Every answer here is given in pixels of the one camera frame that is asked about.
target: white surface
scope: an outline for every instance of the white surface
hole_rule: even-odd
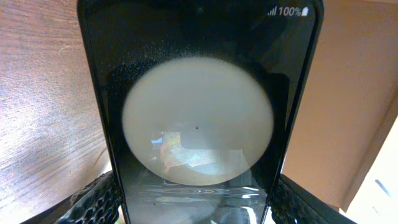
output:
[[[149,70],[130,90],[123,131],[153,173],[179,184],[218,184],[248,170],[273,131],[271,104],[244,70],[182,58]]]

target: signal bar icon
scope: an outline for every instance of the signal bar icon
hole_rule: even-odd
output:
[[[275,8],[273,8],[271,11],[269,11],[267,13],[267,16],[274,16],[276,15],[276,10],[277,10],[277,6],[275,6]]]

